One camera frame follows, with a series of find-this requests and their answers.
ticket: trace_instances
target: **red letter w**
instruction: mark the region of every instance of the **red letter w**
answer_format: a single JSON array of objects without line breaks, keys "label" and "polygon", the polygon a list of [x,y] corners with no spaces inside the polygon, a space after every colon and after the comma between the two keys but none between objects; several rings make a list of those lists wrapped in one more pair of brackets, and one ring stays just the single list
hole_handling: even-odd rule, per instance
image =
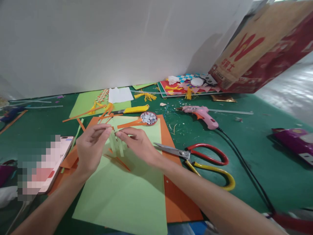
[{"label": "red letter w", "polygon": [[236,47],[236,49],[232,52],[232,54],[230,55],[230,57],[234,56],[238,51],[240,51],[242,49],[242,51],[235,57],[234,61],[237,61],[239,59],[241,59],[245,54],[247,54],[248,52],[250,52],[253,48],[255,48],[257,45],[259,45],[261,42],[264,41],[265,37],[259,38],[258,40],[256,40],[254,43],[252,43],[251,46],[249,46],[250,42],[254,39],[255,34],[251,35],[244,43],[244,39],[246,37],[247,34],[244,35],[244,37],[241,39],[240,43],[238,44],[238,46]]}]

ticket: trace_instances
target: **red scissors handle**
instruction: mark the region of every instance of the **red scissors handle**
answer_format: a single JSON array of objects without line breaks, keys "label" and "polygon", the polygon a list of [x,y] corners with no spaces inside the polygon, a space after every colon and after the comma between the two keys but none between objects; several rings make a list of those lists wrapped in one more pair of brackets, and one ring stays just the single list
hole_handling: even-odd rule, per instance
[{"label": "red scissors handle", "polygon": [[[208,157],[208,156],[204,155],[203,153],[200,153],[198,151],[193,150],[193,149],[195,149],[197,147],[206,147],[208,149],[211,149],[211,150],[217,152],[219,154],[219,156],[221,157],[222,161],[220,162],[218,160],[215,160],[215,159],[213,159],[211,157]],[[187,147],[187,149],[190,151],[191,154],[197,155],[199,157],[203,157],[204,159],[209,160],[209,161],[211,161],[211,162],[213,162],[215,164],[218,164],[218,165],[227,165],[228,162],[229,162],[228,158],[226,157],[226,155],[221,150],[219,150],[218,148],[216,148],[216,147],[214,147],[214,146],[212,146],[210,144],[203,144],[203,143],[194,144],[194,145],[191,145],[191,146]]]}]

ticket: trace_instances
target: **scissor blade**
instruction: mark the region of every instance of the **scissor blade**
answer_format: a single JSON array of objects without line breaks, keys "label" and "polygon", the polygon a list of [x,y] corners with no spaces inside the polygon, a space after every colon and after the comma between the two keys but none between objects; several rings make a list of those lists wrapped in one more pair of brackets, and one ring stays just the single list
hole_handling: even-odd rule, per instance
[{"label": "scissor blade", "polygon": [[186,151],[182,151],[182,150],[172,148],[170,146],[162,145],[159,143],[154,143],[154,144],[158,145],[158,146],[155,146],[156,149],[160,149],[160,150],[163,150],[165,152],[172,153],[174,155],[177,155],[177,156],[185,158],[185,159],[189,159],[189,153]]}]

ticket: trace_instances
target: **hand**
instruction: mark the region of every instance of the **hand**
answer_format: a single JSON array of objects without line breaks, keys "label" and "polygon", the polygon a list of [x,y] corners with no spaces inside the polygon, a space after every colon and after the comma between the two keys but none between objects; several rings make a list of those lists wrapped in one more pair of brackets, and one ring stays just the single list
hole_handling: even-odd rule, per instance
[{"label": "hand", "polygon": [[109,124],[91,126],[76,140],[79,163],[77,172],[88,179],[97,169],[105,142],[112,131]]},{"label": "hand", "polygon": [[128,147],[130,147],[131,150],[148,165],[154,165],[158,157],[162,156],[152,146],[149,138],[142,129],[127,127],[118,131],[116,136],[124,141]]}]

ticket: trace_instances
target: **green table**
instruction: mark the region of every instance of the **green table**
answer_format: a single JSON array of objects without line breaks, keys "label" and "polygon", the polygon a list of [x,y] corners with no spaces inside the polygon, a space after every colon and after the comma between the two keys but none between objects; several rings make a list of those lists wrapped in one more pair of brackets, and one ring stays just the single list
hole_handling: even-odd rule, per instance
[{"label": "green table", "polygon": [[[155,87],[156,85],[152,85],[144,88],[144,90],[156,91]],[[40,159],[41,154],[45,154],[45,148],[50,146],[50,141],[53,140],[54,135],[75,135],[78,122],[71,120],[62,123],[62,120],[69,117],[77,96],[78,94],[69,94],[65,98],[60,99],[58,105],[63,105],[62,108],[29,110],[7,131],[0,135],[0,162],[17,158],[24,161],[29,159],[30,163],[34,162]],[[163,99],[161,95],[156,96],[157,99],[151,102],[144,102],[144,97],[140,97],[131,102],[132,106],[148,103],[150,105],[149,111],[165,115],[168,127],[171,126],[173,129],[174,125],[177,124],[175,135],[172,134],[172,138],[178,149],[201,142],[209,143],[221,149],[230,161],[228,165],[221,168],[232,174],[236,181],[236,187],[231,193],[257,211],[267,212],[268,209],[262,197],[254,187],[227,140],[218,131],[207,129],[204,122],[197,120],[195,115],[177,111],[177,116],[169,108],[165,114],[165,108],[160,106],[160,103],[168,103],[173,108],[183,105],[204,105],[209,109],[253,111],[254,115],[214,112],[209,112],[209,114],[235,142],[267,192],[276,210],[288,211],[295,208],[313,206],[313,188],[311,187],[313,185],[313,169],[293,154],[274,145],[267,138],[272,133],[271,128],[298,128],[299,126],[296,124],[302,124],[302,128],[312,132],[312,127],[269,105],[255,95],[234,94],[232,96],[238,101],[237,103],[213,102],[211,96],[198,96],[190,101],[183,97]],[[236,117],[242,118],[243,123],[235,121]],[[87,126],[91,117],[84,119],[84,125]],[[216,154],[210,150],[201,148],[200,151],[218,159]],[[195,156],[192,156],[191,160],[196,160],[200,164],[208,164],[205,160]],[[198,171],[203,177],[218,185],[226,183],[226,180],[217,173],[202,169],[198,169]],[[16,182],[17,177],[7,182],[6,185],[16,185]],[[46,196],[37,196],[30,211],[34,210],[45,198]],[[77,234],[88,232],[92,234],[107,232],[108,230],[101,226],[71,219],[78,199],[79,195],[62,219],[57,233]],[[13,201],[7,208],[0,210],[2,218],[0,221],[0,233],[3,233],[8,228],[20,206],[21,202]]]}]

